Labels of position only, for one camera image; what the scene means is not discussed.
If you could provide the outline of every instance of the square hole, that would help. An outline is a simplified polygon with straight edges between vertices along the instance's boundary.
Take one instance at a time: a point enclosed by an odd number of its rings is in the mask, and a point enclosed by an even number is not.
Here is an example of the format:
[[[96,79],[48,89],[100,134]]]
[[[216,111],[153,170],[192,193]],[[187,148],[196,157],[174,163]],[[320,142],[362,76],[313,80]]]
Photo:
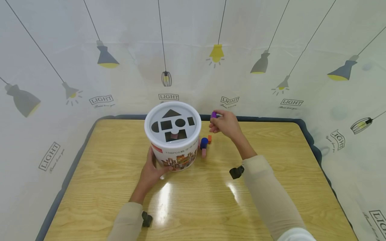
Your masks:
[[[161,130],[169,130],[172,128],[173,126],[171,124],[171,121],[161,121]]]

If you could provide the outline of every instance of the beige sleeve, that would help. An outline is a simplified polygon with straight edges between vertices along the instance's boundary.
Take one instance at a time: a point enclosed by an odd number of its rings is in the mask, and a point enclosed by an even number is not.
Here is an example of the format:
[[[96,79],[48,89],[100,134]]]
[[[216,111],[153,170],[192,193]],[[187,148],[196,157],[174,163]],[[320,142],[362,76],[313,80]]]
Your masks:
[[[276,241],[291,228],[305,225],[295,204],[273,174],[264,156],[254,156],[242,162],[244,182],[251,193],[257,211]]]
[[[107,241],[135,241],[142,227],[142,205],[128,202],[119,211]]]

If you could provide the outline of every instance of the right hand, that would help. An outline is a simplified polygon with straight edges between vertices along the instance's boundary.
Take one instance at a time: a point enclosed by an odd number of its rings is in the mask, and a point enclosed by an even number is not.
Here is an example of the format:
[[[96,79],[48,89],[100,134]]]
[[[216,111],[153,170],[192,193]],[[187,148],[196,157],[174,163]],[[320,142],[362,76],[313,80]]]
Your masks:
[[[222,132],[225,136],[235,140],[242,134],[239,122],[234,113],[225,110],[214,110],[220,114],[219,118],[211,118],[209,124],[209,132]]]

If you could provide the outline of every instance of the wooden table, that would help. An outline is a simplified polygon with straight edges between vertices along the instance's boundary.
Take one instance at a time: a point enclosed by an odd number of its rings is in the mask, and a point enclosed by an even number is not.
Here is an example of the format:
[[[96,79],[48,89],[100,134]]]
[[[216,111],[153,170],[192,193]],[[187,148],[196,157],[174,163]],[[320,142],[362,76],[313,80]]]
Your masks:
[[[149,141],[143,120],[100,120],[56,212],[46,241],[106,240],[130,198]],[[203,121],[200,137],[206,137]],[[294,123],[241,122],[246,137],[264,155],[318,241],[353,241],[350,228],[300,128]],[[213,135],[207,157],[169,173],[146,197],[153,216],[138,240],[272,240],[243,178],[229,169],[241,158],[222,133]]]

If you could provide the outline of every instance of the lamp illustration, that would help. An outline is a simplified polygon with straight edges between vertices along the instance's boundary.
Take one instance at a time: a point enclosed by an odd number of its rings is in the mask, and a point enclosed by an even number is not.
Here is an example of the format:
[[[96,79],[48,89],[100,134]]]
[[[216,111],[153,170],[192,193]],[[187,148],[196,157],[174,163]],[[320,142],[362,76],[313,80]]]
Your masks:
[[[71,98],[71,99],[76,98],[76,97],[83,98],[83,96],[77,95],[77,93],[79,94],[79,93],[82,93],[83,91],[79,91],[78,89],[69,87],[66,82],[63,82],[62,86],[66,90],[66,99],[67,99],[66,105],[68,105],[68,103],[70,102],[70,100],[68,100],[68,98]]]
[[[17,110],[19,110],[24,117],[32,115],[32,113],[40,106],[40,100],[36,96],[25,90],[19,89],[17,84],[11,85],[3,78],[0,77],[0,79],[6,84],[5,90],[7,91],[7,95],[14,98]]]
[[[336,0],[334,0],[334,2],[332,3],[332,5],[330,6],[330,8],[328,9],[326,15],[324,15],[322,21],[320,22],[320,24],[318,25],[318,27],[316,28],[315,32],[313,33],[313,35],[311,36],[310,40],[308,41],[308,43],[306,44],[306,47],[304,48],[304,50],[301,52],[300,56],[298,57],[298,60],[296,61],[295,65],[292,67],[289,75],[287,75],[284,79],[283,82],[281,82],[275,89],[271,89],[271,90],[274,90],[274,93],[276,93],[276,95],[278,95],[280,93],[280,90],[281,90],[281,93],[284,94],[284,90],[289,90],[289,85],[288,85],[288,79],[292,73],[292,71],[294,70],[295,66],[297,65],[297,63],[299,62],[300,58],[302,57],[303,53],[305,52],[305,50],[307,49],[308,45],[310,44],[312,38],[315,36],[316,32],[318,31],[319,27],[322,25],[323,21],[325,20],[325,18],[327,17],[328,13],[330,12],[330,10],[332,9],[332,7],[334,6]]]
[[[91,23],[94,26],[96,36],[98,37],[98,40],[96,41],[96,47],[100,50],[98,64],[102,67],[113,69],[119,65],[118,61],[114,59],[114,57],[107,51],[107,47],[103,45],[103,42],[100,40],[97,29],[95,27],[94,21],[91,18],[90,11],[88,10],[86,0],[83,0],[85,3],[88,15],[90,16]]]
[[[380,117],[381,115],[383,115],[384,113],[386,113],[386,111],[382,112],[381,114],[377,115],[376,117],[374,117],[373,119],[371,119],[370,117],[366,117],[366,118],[363,118],[363,119],[360,119],[358,120],[357,122],[355,122],[351,127],[350,129],[352,130],[352,132],[356,135],[358,134],[359,132],[363,131],[364,129],[366,129],[367,127],[369,127],[372,122]]]
[[[283,82],[281,82],[275,89],[271,89],[271,90],[274,90],[275,92],[274,93],[276,93],[276,95],[278,95],[280,92],[280,90],[281,90],[281,93],[282,94],[284,94],[284,89],[286,89],[286,90],[289,90],[289,86],[288,86],[288,79],[289,79],[289,75],[287,75],[286,77],[285,77],[285,79],[283,80]]]
[[[170,87],[171,86],[171,74],[170,72],[168,71],[165,71],[165,72],[162,72],[162,84],[165,86],[165,87]]]
[[[216,63],[218,63],[219,65],[221,65],[221,62],[220,60],[225,60],[223,59],[224,57],[224,52],[222,51],[222,44],[220,44],[220,36],[221,36],[221,29],[222,29],[222,22],[224,21],[224,13],[225,13],[225,7],[227,5],[227,0],[225,0],[225,3],[224,3],[224,11],[222,12],[222,19],[221,19],[221,26],[220,26],[220,33],[218,34],[218,41],[217,41],[217,44],[213,45],[213,50],[212,52],[210,53],[209,55],[209,59],[208,60],[211,60],[209,65],[211,65],[212,63],[214,63],[213,65],[213,68],[216,68]]]
[[[62,77],[60,76],[60,74],[58,73],[58,71],[55,69],[55,67],[52,65],[51,61],[48,59],[48,57],[46,56],[46,54],[43,52],[43,50],[40,48],[40,46],[37,44],[37,42],[35,41],[35,39],[32,37],[32,35],[30,34],[30,32],[27,30],[27,28],[24,26],[23,22],[20,20],[20,18],[17,16],[17,14],[15,13],[15,11],[13,10],[13,8],[11,7],[11,5],[8,3],[7,0],[5,0],[5,2],[8,4],[9,8],[12,10],[12,12],[14,13],[14,15],[16,16],[16,18],[19,20],[19,22],[21,23],[21,25],[23,26],[23,28],[26,30],[26,32],[28,33],[28,35],[31,37],[31,39],[33,40],[33,42],[35,43],[35,45],[38,47],[38,49],[40,50],[40,52],[43,54],[43,56],[47,59],[48,63],[51,65],[51,67],[54,69],[55,73],[58,75],[58,77],[60,78],[60,80],[63,82],[62,85],[63,87],[65,88],[66,90],[66,99],[68,98],[74,98],[76,97],[76,93],[78,92],[77,89],[74,89],[74,88],[71,88],[67,85],[66,82],[64,82],[64,80],[62,79]],[[18,103],[21,103],[22,101],[20,99],[23,99],[23,100],[26,100],[26,99],[29,99],[32,103],[36,104],[37,101],[40,102],[39,99],[37,99],[34,95],[30,94],[29,92],[26,92],[26,91],[23,91],[23,90],[20,90],[19,87],[17,85],[14,85],[14,86],[9,86],[7,87],[6,86],[6,89],[7,91],[10,93],[12,93],[12,95],[14,96],[14,100],[15,100],[15,93],[17,93],[16,95],[18,95],[17,99],[18,99]]]
[[[251,70],[251,74],[264,74],[267,71],[269,48],[271,47],[272,41],[275,38],[276,31],[279,28],[280,22],[281,22],[281,20],[282,20],[282,18],[284,16],[284,13],[286,12],[286,9],[287,9],[287,6],[288,6],[289,2],[290,2],[290,0],[288,0],[287,5],[284,8],[283,14],[281,15],[281,18],[280,18],[279,23],[278,23],[278,25],[276,27],[275,33],[273,34],[273,37],[272,37],[271,42],[270,42],[270,44],[268,46],[268,49],[265,50],[261,54],[261,58],[255,63],[255,65],[253,65],[252,70]]]
[[[332,71],[331,73],[328,73],[327,76],[335,81],[342,81],[342,80],[349,80],[350,74],[351,74],[351,68],[353,65],[355,65],[357,62],[357,59],[359,58],[359,55],[369,46],[375,38],[378,37],[382,33],[382,31],[386,28],[386,26],[359,52],[359,54],[352,56],[349,60],[346,61],[346,63],[337,68],[336,70]]]
[[[170,87],[171,82],[171,74],[169,71],[166,70],[166,59],[165,59],[165,48],[164,48],[164,36],[162,34],[162,22],[161,22],[161,10],[159,7],[159,0],[158,0],[158,13],[159,13],[159,25],[161,27],[161,39],[162,39],[162,51],[164,53],[164,64],[165,64],[165,71],[161,74],[161,82],[165,87]]]

